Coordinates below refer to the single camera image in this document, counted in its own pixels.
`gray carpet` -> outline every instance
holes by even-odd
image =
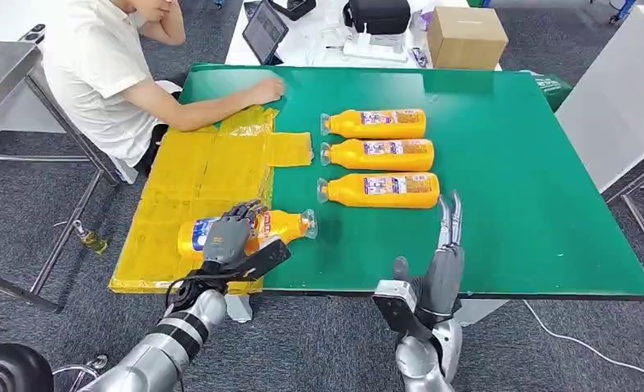
[[[590,64],[611,35],[611,31],[602,37],[599,33],[611,11],[599,12],[591,23],[583,11],[585,4],[524,10],[504,3],[495,0],[512,40],[502,60],[508,69],[554,73],[574,82],[584,71],[582,65]],[[222,11],[215,11],[208,1],[183,5],[187,46],[145,43],[157,78],[184,72],[194,60],[191,56],[206,61],[225,58],[237,0],[227,0]],[[577,36],[582,32],[587,37]],[[576,46],[571,49],[574,56],[552,56],[565,52],[569,42]],[[541,51],[547,55],[533,54]],[[61,154],[76,149],[62,135],[0,135],[1,154],[45,151]],[[0,274],[30,286],[59,229],[52,226],[66,219],[91,174],[85,164],[0,163]],[[82,363],[97,353],[108,354],[113,364],[157,321],[162,313],[160,296],[116,295],[106,288],[142,186],[141,179],[116,189],[102,184],[91,198],[82,218],[109,239],[109,249],[97,256],[78,242],[69,242],[43,290],[45,297],[64,304],[63,312],[47,314],[0,294],[0,342],[30,345],[53,366]],[[636,199],[644,211],[644,191]],[[644,238],[638,226],[621,203],[611,209],[644,264]],[[644,302],[533,301],[532,305],[555,332],[579,337],[612,358],[644,367]],[[254,321],[228,321],[213,334],[184,375],[186,390],[401,390],[393,365],[393,336],[370,300],[258,296],[252,306]],[[459,391],[644,391],[642,374],[545,335],[520,301],[510,301],[465,328],[460,365],[455,381]]]

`robot finger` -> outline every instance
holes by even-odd
[[[247,212],[247,214],[245,215],[245,219],[249,219],[250,222],[254,222],[256,217],[260,213],[262,213],[262,212],[264,212],[266,210],[268,210],[268,208],[264,204],[256,205],[250,211]]]
[[[444,198],[439,195],[439,207],[442,208],[442,221],[439,228],[439,240],[437,241],[437,249],[451,243],[451,209],[446,204]]]
[[[235,212],[233,213],[233,217],[236,217],[239,220],[245,219],[245,216],[247,215],[247,213],[252,209],[252,207],[254,207],[258,203],[259,203],[258,199],[253,199],[253,200],[250,200],[249,202],[238,204],[238,209],[236,209]]]
[[[463,208],[461,207],[461,198],[455,190],[452,191],[451,197],[454,199],[454,215],[451,217],[451,242],[460,245]]]

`person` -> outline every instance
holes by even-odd
[[[280,99],[282,80],[182,105],[151,76],[139,33],[185,41],[179,0],[64,0],[47,23],[43,70],[74,125],[107,155],[149,174],[167,126],[191,131]]]

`green table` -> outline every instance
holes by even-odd
[[[584,166],[525,73],[194,65],[180,100],[216,98],[272,73],[286,83],[276,130],[310,131],[311,166],[278,168],[273,208],[313,208],[316,240],[291,243],[292,258],[264,279],[275,292],[364,293],[390,278],[404,255],[413,274],[430,261],[439,230],[429,210],[319,204],[317,178],[350,173],[322,167],[320,113],[421,108],[435,145],[442,192],[464,204],[462,297],[644,298],[644,270]]]

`small bottle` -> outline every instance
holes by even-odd
[[[425,135],[427,119],[420,109],[346,110],[322,114],[322,135],[335,133],[347,139],[416,139]]]
[[[322,165],[335,163],[348,169],[426,172],[432,167],[434,147],[427,139],[358,140],[339,145],[322,143]]]
[[[99,255],[108,248],[108,242],[99,237],[95,231],[84,229],[80,220],[72,222],[72,226],[77,230],[77,235],[82,243],[96,254]]]
[[[197,219],[185,222],[177,234],[177,250],[183,257],[194,260],[202,259],[202,250],[213,223],[220,218]],[[289,214],[280,210],[262,212],[252,225],[252,234],[245,244],[245,253],[259,250],[260,245],[273,235],[278,235],[288,244],[294,239],[317,237],[317,220],[313,210],[300,214]]]
[[[433,173],[348,174],[317,181],[317,198],[349,207],[432,208],[439,196]]]

